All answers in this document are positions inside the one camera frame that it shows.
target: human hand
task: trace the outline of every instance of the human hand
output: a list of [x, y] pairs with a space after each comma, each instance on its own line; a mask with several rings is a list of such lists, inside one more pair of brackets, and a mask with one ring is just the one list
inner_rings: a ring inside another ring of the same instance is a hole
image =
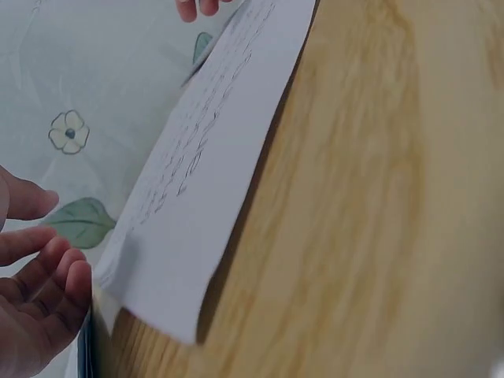
[[[0, 166], [0, 231], [6, 218], [47, 215], [56, 193]], [[0, 376], [40, 372], [76, 337], [91, 304], [91, 267], [55, 230], [38, 226], [0, 234], [0, 266], [39, 252], [15, 276], [0, 278]]]
[[[221, 0], [222, 2], [232, 2], [232, 0]], [[185, 22], [196, 20], [196, 0], [175, 0], [176, 8], [180, 17]], [[199, 0], [199, 10], [205, 16], [213, 16], [219, 10], [219, 0]]]

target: wooden surface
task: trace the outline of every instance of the wooden surface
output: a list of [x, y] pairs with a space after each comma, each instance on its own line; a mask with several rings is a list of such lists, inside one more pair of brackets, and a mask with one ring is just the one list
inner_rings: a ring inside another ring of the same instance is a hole
[[122, 313], [99, 334], [103, 376], [489, 376], [503, 41], [502, 0], [321, 0], [204, 343]]

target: flower pattern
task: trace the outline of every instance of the flower pattern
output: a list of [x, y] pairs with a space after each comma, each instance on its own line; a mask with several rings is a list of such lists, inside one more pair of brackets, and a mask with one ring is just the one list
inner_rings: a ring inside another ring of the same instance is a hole
[[75, 110], [60, 113], [50, 127], [49, 139], [63, 154], [78, 154], [86, 146], [90, 130]]

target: leaf pattern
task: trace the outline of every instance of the leaf pattern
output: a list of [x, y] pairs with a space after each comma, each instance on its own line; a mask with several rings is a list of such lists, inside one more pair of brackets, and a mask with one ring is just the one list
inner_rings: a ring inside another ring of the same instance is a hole
[[205, 51], [205, 48], [208, 46], [210, 41], [212, 40], [212, 36], [209, 33], [206, 32], [201, 32], [198, 35], [198, 38], [196, 39], [196, 44], [195, 44], [195, 54], [193, 55], [192, 58], [192, 63], [196, 63], [198, 60], [199, 56], [202, 54], [203, 51]]
[[61, 207], [42, 222], [56, 229], [73, 247], [89, 250], [99, 245], [116, 221], [95, 198], [81, 198]]

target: white paper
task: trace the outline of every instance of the white paper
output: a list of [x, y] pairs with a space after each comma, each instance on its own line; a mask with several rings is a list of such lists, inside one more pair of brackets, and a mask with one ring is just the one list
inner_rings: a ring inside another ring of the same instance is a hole
[[196, 339], [315, 0], [249, 0], [172, 111], [95, 277], [149, 325]]

